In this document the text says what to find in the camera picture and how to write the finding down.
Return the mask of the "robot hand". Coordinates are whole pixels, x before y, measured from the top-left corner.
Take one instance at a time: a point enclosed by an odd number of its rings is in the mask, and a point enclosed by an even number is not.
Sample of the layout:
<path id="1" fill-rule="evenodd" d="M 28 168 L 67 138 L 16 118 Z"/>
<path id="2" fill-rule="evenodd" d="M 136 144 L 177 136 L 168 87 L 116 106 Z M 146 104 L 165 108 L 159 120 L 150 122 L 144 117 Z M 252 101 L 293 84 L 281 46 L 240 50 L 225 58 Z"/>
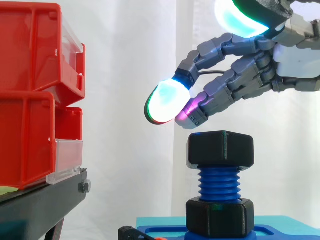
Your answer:
<path id="1" fill-rule="evenodd" d="M 239 100 L 268 91 L 320 89 L 320 21 L 294 13 L 290 0 L 218 0 L 225 34 L 192 50 L 144 106 L 154 125 L 192 130 Z"/>

